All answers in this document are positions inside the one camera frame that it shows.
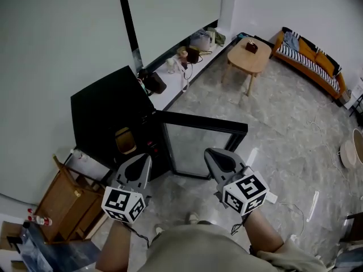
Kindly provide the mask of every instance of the white shelf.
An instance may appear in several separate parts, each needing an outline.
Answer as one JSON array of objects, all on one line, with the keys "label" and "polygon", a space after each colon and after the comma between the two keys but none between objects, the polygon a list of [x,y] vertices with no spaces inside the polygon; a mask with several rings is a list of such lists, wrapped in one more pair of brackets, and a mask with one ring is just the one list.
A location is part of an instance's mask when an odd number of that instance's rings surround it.
[{"label": "white shelf", "polygon": [[[217,29],[219,33],[226,35],[226,41],[224,46],[217,45],[216,49],[212,54],[208,54],[203,56],[203,61],[193,65],[193,74],[189,79],[189,83],[191,83],[195,77],[203,70],[203,68],[211,62],[221,51],[223,51],[228,45],[232,42],[231,36],[228,33],[224,33],[222,30]],[[186,70],[186,77],[190,76],[192,71],[191,66],[189,66]],[[173,74],[169,74],[167,72],[166,63],[164,63],[161,67],[155,70],[155,72],[161,77],[161,79],[166,84],[166,89],[160,95],[157,93],[152,94],[149,99],[153,103],[154,107],[157,110],[164,110],[164,108],[179,94],[183,87],[187,85],[187,81],[181,78],[179,72],[175,72]]]}]

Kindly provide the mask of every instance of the black glass door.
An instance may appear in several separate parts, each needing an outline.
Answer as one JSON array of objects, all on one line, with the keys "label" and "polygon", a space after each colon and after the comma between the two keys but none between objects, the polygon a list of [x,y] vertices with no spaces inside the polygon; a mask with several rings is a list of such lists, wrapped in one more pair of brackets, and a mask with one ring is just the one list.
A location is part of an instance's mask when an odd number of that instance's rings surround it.
[{"label": "black glass door", "polygon": [[157,110],[162,145],[174,174],[209,179],[204,161],[208,147],[235,151],[248,125],[232,121]]}]

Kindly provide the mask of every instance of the marble floor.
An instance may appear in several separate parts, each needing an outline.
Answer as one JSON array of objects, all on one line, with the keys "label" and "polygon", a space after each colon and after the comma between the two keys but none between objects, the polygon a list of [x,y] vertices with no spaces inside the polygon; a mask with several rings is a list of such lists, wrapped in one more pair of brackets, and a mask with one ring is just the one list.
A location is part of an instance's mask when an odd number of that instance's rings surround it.
[{"label": "marble floor", "polygon": [[[238,70],[231,71],[221,84],[227,52],[199,76],[169,111],[248,124],[248,134],[236,153],[244,161],[251,153],[256,155],[252,169],[263,175],[271,192],[278,196],[277,203],[265,203],[262,212],[284,239],[296,235],[299,247],[321,255],[328,263],[339,250],[345,216],[362,211],[363,167],[347,170],[336,154],[343,140],[357,127],[355,117],[349,117],[344,107],[331,103],[312,80],[274,58],[255,80],[249,97],[245,95],[249,78]],[[309,123],[315,117],[320,129]],[[208,172],[202,152],[207,147],[223,147],[226,143],[225,134],[211,131],[181,130],[176,126],[168,126],[168,131],[178,169],[184,171]],[[133,225],[149,239],[154,237],[155,224],[163,223],[165,227],[182,224],[189,211],[227,230],[240,222],[240,216],[232,209],[225,209],[213,195],[216,191],[213,180],[165,175],[150,186],[153,192],[150,205]],[[307,222],[316,191],[319,198]],[[100,248],[111,223],[106,221],[93,238]],[[248,249],[250,244],[243,228],[234,239]],[[132,235],[129,271],[137,271],[145,260],[145,241]]]}]

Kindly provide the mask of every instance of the white cord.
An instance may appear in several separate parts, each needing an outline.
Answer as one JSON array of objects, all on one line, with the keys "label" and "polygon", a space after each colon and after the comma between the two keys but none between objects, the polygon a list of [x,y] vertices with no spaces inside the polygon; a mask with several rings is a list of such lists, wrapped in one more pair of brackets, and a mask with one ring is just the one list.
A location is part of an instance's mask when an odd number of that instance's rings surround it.
[{"label": "white cord", "polygon": [[299,237],[300,237],[302,235],[304,229],[305,229],[305,216],[304,216],[303,211],[300,210],[299,207],[297,205],[295,205],[295,203],[278,202],[278,204],[283,205],[283,206],[294,206],[300,211],[300,213],[302,215],[302,230],[301,230],[301,232],[299,234]]},{"label": "white cord", "polygon": [[344,178],[344,180],[348,183],[348,188],[349,188],[349,193],[352,195],[352,189],[351,189],[351,183],[349,182],[349,180],[344,176],[344,174],[342,173],[342,171],[340,170],[340,168],[338,166],[336,166],[333,162],[333,157],[331,155],[331,151],[329,149],[329,147],[326,145],[325,141],[324,141],[324,136],[323,136],[323,132],[322,129],[320,128],[320,126],[315,122],[316,121],[316,117],[318,116],[318,113],[320,111],[321,108],[325,108],[327,106],[329,106],[330,104],[332,104],[334,102],[330,102],[328,104],[325,104],[323,106],[320,106],[315,114],[314,120],[313,121],[306,121],[307,124],[309,124],[309,126],[311,127],[313,124],[318,127],[320,134],[322,136],[322,143],[323,145],[327,148],[328,152],[329,152],[329,156],[330,156],[330,160],[331,160],[331,164],[340,172],[341,176]]}]

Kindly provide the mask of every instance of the wooden coffee table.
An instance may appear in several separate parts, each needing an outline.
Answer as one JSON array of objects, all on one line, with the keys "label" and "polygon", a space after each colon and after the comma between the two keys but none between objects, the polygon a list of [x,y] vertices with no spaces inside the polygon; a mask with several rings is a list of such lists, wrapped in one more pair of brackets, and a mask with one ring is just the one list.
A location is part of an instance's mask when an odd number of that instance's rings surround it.
[{"label": "wooden coffee table", "polygon": [[[249,40],[252,40],[258,46],[256,53],[251,53],[246,50],[246,44]],[[245,73],[251,75],[250,85],[247,91],[247,96],[249,96],[254,79],[265,69],[270,54],[271,48],[266,43],[252,37],[243,38],[227,54],[228,67],[222,77],[222,83],[233,66],[243,70]]]}]

